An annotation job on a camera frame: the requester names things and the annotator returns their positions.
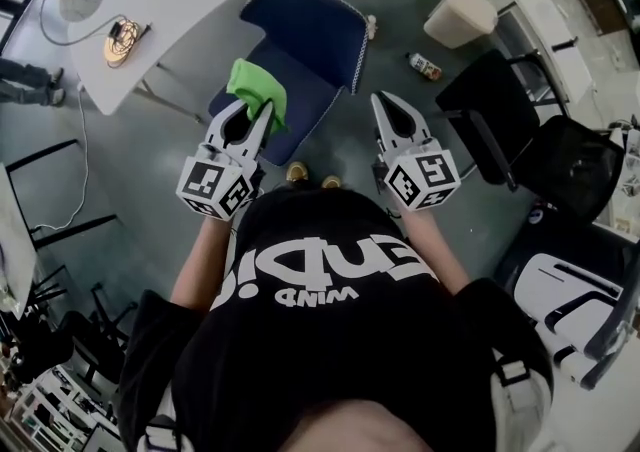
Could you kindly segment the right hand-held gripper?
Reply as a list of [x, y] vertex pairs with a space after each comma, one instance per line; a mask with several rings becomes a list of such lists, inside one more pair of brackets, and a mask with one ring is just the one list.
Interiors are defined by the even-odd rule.
[[438, 140], [426, 140], [423, 115], [399, 96], [373, 93], [371, 105], [383, 151], [374, 165], [378, 185], [407, 211], [443, 204], [461, 186], [451, 152]]

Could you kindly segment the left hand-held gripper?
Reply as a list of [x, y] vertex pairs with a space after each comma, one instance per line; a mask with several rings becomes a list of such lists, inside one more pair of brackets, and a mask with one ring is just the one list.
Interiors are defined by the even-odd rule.
[[255, 158], [271, 133], [275, 108], [267, 100], [252, 118], [248, 110], [235, 100], [218, 112], [206, 132], [207, 143], [186, 158], [175, 194], [193, 212], [229, 222], [256, 194], [261, 171]]

